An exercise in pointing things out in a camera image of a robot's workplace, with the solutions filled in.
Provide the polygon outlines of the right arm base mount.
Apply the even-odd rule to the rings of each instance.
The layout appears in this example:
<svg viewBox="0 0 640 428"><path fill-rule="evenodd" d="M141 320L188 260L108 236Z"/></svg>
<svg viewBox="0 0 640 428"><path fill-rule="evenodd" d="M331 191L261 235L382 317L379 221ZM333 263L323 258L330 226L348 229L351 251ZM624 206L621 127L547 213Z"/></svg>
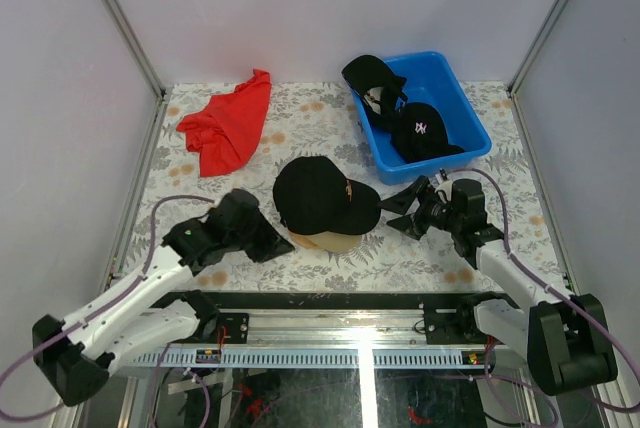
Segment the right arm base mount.
<svg viewBox="0 0 640 428"><path fill-rule="evenodd" d="M512 308L517 308L508 295L493 291L426 295L421 300L421 306L427 343L485 344L488 336L477 328L473 309L481 302L498 299L505 300Z"/></svg>

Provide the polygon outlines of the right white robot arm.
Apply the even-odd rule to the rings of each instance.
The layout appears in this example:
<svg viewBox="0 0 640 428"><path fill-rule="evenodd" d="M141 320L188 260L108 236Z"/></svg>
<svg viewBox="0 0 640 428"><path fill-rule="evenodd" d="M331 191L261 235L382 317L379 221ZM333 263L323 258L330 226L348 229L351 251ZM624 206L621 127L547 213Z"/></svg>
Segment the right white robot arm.
<svg viewBox="0 0 640 428"><path fill-rule="evenodd" d="M480 182L461 178L433 186L425 176L380 202L395 214L389 226L419 240L429 229L450 234L456 253L491 278L502 294L474 295L458 307L456 330L467 342L491 336L519 354L548 395L616 379L602 304L521 269L503 230L488 220Z"/></svg>

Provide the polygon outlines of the black cap gold logo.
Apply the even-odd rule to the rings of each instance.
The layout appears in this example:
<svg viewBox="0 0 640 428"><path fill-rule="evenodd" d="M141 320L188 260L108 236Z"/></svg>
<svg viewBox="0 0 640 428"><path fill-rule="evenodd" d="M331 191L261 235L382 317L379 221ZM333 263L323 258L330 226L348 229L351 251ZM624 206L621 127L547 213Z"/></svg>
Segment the black cap gold logo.
<svg viewBox="0 0 640 428"><path fill-rule="evenodd" d="M345 176L325 156L289 162L275 178L272 195L280 223L298 235L363 235L381 217L378 192Z"/></svg>

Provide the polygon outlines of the beige baseball cap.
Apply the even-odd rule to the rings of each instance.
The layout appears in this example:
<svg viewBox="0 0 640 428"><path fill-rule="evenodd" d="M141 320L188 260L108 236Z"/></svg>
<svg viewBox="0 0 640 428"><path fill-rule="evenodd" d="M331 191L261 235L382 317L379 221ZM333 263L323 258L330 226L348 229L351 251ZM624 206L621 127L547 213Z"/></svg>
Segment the beige baseball cap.
<svg viewBox="0 0 640 428"><path fill-rule="evenodd" d="M321 246L321 249L332 253L346 253L358 246L361 235L345 235L333 232L322 232L315 235L303 235Z"/></svg>

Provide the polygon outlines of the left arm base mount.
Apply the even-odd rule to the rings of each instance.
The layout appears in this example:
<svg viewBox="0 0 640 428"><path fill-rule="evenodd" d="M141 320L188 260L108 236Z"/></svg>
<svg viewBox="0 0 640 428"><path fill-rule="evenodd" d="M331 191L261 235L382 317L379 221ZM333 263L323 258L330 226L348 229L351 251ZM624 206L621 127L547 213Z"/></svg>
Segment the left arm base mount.
<svg viewBox="0 0 640 428"><path fill-rule="evenodd" d="M221 312L210 300L189 301L198 320L195 331L187 340L192 343L215 343L218 345L245 344L247 342L248 313Z"/></svg>

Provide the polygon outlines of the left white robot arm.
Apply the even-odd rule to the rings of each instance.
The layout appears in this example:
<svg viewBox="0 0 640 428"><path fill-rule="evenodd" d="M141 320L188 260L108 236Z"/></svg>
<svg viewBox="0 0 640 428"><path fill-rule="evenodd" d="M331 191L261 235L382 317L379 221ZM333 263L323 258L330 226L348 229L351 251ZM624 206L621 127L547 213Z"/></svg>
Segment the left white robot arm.
<svg viewBox="0 0 640 428"><path fill-rule="evenodd" d="M160 298L228 253L264 263L293 249L261 213L257 198L234 189L205 215L174 225L114 287L61 320L38 320L32 328L34 362L65 406L82 404L122 366L156 347L221 340L219 309L202 291L187 291L148 314Z"/></svg>

